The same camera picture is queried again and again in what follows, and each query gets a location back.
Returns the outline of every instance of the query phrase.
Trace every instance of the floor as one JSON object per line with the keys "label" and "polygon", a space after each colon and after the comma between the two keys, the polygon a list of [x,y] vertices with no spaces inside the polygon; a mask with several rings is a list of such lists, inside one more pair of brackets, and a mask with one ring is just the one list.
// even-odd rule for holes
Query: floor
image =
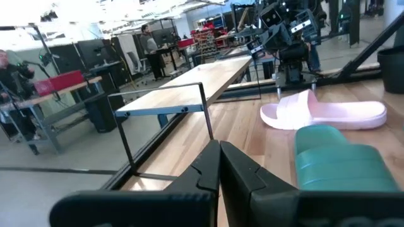
{"label": "floor", "polygon": [[[321,58],[322,69],[334,69],[343,67],[349,60],[353,59],[358,53],[360,53],[369,42],[378,35],[383,29],[383,19],[366,19],[361,21],[361,42],[358,45],[349,47],[346,41],[334,38],[322,44],[318,47],[319,55]],[[384,44],[386,47],[392,46],[392,41],[389,40]],[[373,54],[366,63],[376,62],[377,55]],[[148,81],[147,86],[139,83],[140,86],[136,89],[145,89],[155,86],[160,86],[166,83],[168,80],[155,82],[152,81],[152,77],[146,77],[143,82]],[[324,91],[323,99],[329,101],[338,101],[348,98],[363,100],[366,98],[380,99],[383,93],[380,90],[380,84],[361,84],[361,93],[357,90],[353,90],[353,85],[339,86],[333,96],[326,94]],[[133,88],[128,86],[125,90],[132,90]],[[353,95],[345,96],[347,92],[351,92]],[[277,165],[277,163],[284,163],[286,166],[292,166],[290,163],[290,156],[288,153],[270,153],[263,154],[262,151],[267,147],[267,143],[264,139],[269,140],[281,140],[284,144],[293,137],[292,132],[273,133],[271,130],[267,130],[263,125],[255,124],[257,117],[254,110],[256,110],[261,102],[274,102],[272,96],[264,96],[262,101],[253,102],[239,102],[237,103],[221,103],[212,106],[211,117],[215,119],[213,128],[217,134],[217,138],[226,138],[229,141],[235,141],[235,145],[249,151],[249,155],[256,161],[264,166],[267,166],[270,171],[277,174],[279,177],[287,180],[288,182],[294,182],[293,171],[284,171],[284,167]],[[404,113],[403,106],[395,105],[397,97],[385,95],[384,100],[391,105],[390,110],[397,113]],[[195,122],[196,127],[202,129],[201,133],[206,130],[205,123],[198,118],[197,115],[190,117]],[[347,132],[347,136],[350,139],[356,139],[358,141],[365,142],[366,139],[371,138],[369,143],[382,143],[381,139],[387,139],[386,143],[391,144],[389,148],[383,154],[386,158],[386,162],[389,168],[394,173],[396,170],[400,170],[400,166],[404,166],[400,154],[402,150],[402,141],[404,138],[401,133],[402,115],[389,116],[390,123],[396,123],[400,126],[400,130],[391,127],[383,127],[375,132],[369,132],[367,137],[357,136]],[[255,134],[260,133],[259,136],[253,137],[251,135],[251,128],[243,128],[244,124],[249,124],[251,127],[258,125]],[[231,133],[232,129],[218,130],[223,125],[233,125],[232,129],[236,129],[237,133]],[[125,121],[124,129],[127,132],[127,137],[133,152],[136,152],[142,147],[151,137],[159,130],[159,124],[156,116],[147,117],[131,117]],[[392,130],[395,130],[397,137],[389,136],[392,134]],[[207,137],[195,140],[197,133],[191,129],[187,129],[187,136],[180,140],[176,140],[171,146],[179,147],[179,151],[186,151],[191,145],[192,147],[202,147]],[[382,133],[384,136],[379,137],[377,134]],[[240,136],[250,136],[253,142],[244,143]],[[65,132],[59,136],[59,141],[64,148],[62,154],[55,154],[48,146],[42,146],[40,148],[41,155],[34,156],[24,144],[16,144],[8,141],[6,136],[0,132],[0,166],[17,166],[17,167],[38,167],[38,168],[74,168],[74,169],[91,169],[91,170],[118,170],[126,162],[126,157],[123,150],[121,138],[117,130],[114,130],[108,134],[98,134],[95,132],[93,125],[86,121],[70,131]],[[181,160],[193,160],[199,151],[194,150],[190,153],[173,153],[170,154],[170,158]],[[163,156],[159,156],[157,153],[154,155],[157,161],[161,161],[160,166],[148,166],[150,162],[145,163],[142,169],[151,173],[164,173],[169,172],[173,175],[180,174],[189,163],[186,161],[179,161],[178,163],[164,162]],[[48,226],[47,215],[49,209],[53,203],[63,197],[64,195],[74,192],[76,190],[96,190],[99,189],[103,183],[105,183],[111,176],[110,175],[88,175],[88,174],[72,174],[72,173],[39,173],[39,172],[9,172],[0,171],[0,226],[26,226],[29,223],[30,226]],[[395,173],[395,177],[398,181],[400,176]],[[126,185],[126,189],[162,189],[170,182],[162,182],[156,180],[145,180],[133,178]]]}

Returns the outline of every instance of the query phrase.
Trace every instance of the computer monitor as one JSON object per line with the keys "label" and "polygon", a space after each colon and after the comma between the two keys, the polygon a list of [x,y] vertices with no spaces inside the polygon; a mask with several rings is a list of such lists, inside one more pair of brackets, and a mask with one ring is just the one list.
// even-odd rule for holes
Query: computer monitor
{"label": "computer monitor", "polygon": [[77,49],[87,69],[104,64],[104,60],[113,60],[101,39],[79,41]]}
{"label": "computer monitor", "polygon": [[161,47],[164,44],[173,44],[175,42],[172,36],[173,28],[164,28],[152,31],[152,35],[156,44]]}
{"label": "computer monitor", "polygon": [[68,73],[75,70],[85,71],[85,67],[74,47],[74,44],[57,45],[49,47],[60,73]]}

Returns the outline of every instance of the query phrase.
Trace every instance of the red bin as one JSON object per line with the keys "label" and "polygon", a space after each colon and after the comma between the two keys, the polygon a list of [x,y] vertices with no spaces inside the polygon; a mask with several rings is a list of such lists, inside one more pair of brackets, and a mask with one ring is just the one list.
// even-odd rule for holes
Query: red bin
{"label": "red bin", "polygon": [[76,84],[84,82],[80,70],[62,73],[58,76],[34,82],[35,89],[40,96],[51,94],[53,91],[61,91]]}

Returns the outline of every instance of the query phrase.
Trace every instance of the wooden workbench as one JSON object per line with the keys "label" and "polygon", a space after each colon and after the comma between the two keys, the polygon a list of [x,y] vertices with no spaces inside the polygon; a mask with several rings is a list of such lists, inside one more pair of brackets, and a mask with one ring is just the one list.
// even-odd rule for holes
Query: wooden workbench
{"label": "wooden workbench", "polygon": [[[164,84],[162,87],[202,82],[205,90],[206,103],[209,106],[247,69],[252,61],[253,59],[247,56],[227,61],[202,64]],[[118,109],[116,112],[178,107],[199,103],[201,103],[199,88],[197,86],[185,86],[151,91]]]}
{"label": "wooden workbench", "polygon": [[[96,83],[96,82],[99,82],[101,79],[102,79],[101,76],[97,76],[96,78],[88,80],[88,82],[89,83]],[[87,82],[82,82],[80,84],[70,86],[68,88],[65,88],[63,90],[58,91],[57,93],[59,95],[62,95],[62,94],[65,94],[65,93],[69,93],[70,91],[74,91],[74,90],[77,90],[79,88],[82,88],[84,86],[87,86]],[[32,99],[29,99],[29,100],[24,100],[22,102],[16,102],[16,104],[17,104],[18,108],[27,108],[29,106],[36,105],[36,104],[42,103],[44,101],[50,100],[52,98],[54,98],[54,95],[49,94],[49,95],[45,95],[45,96],[38,97],[38,98],[32,98]],[[2,111],[8,111],[8,110],[13,110],[13,109],[14,109],[14,106],[13,106],[12,103],[7,103],[7,104],[4,104],[4,105],[0,105],[0,110],[2,110]]]}
{"label": "wooden workbench", "polygon": [[[384,126],[366,131],[343,131],[352,143],[377,148],[398,185],[404,188],[404,105],[402,95],[384,92],[381,80],[324,86],[317,89],[321,102],[380,101],[386,105]],[[214,103],[209,108],[215,139],[231,142],[261,166],[282,180],[297,185],[294,158],[295,131],[266,125],[259,109],[277,103],[276,94],[263,94],[261,100]],[[209,141],[203,113],[186,116],[138,170],[141,173],[180,175]],[[123,190],[162,190],[171,181],[132,177]],[[223,197],[219,197],[218,226],[228,226]]]}

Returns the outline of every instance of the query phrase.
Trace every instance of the person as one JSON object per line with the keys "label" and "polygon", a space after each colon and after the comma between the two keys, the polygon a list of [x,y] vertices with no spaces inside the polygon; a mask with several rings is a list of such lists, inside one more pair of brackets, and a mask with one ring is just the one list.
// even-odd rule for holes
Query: person
{"label": "person", "polygon": [[[21,76],[20,83],[26,84],[29,79],[34,76],[34,70],[27,67],[18,67],[9,63],[7,53],[4,50],[0,50],[0,82],[4,87],[0,88],[0,103],[7,103],[11,101],[11,97],[8,96],[6,89],[11,94],[18,94],[18,87],[12,73],[19,72]],[[28,98],[32,91],[26,91],[26,96],[23,98]],[[29,109],[12,110],[8,112],[8,115],[13,119],[17,128],[19,128],[22,136],[27,140],[31,141],[37,137],[37,128],[32,123],[30,116],[32,115]],[[35,145],[29,144],[32,152],[38,155],[38,149]]]}
{"label": "person", "polygon": [[[321,1],[309,0],[309,9],[312,10],[312,13],[317,20],[320,16],[326,15],[321,7]],[[318,55],[317,47],[315,45],[309,46],[309,63],[311,71],[316,73],[321,71],[320,56]]]}
{"label": "person", "polygon": [[141,27],[140,44],[145,50],[146,58],[150,63],[154,78],[156,80],[162,79],[163,74],[161,72],[160,55],[157,53],[158,47],[148,25],[142,25]]}

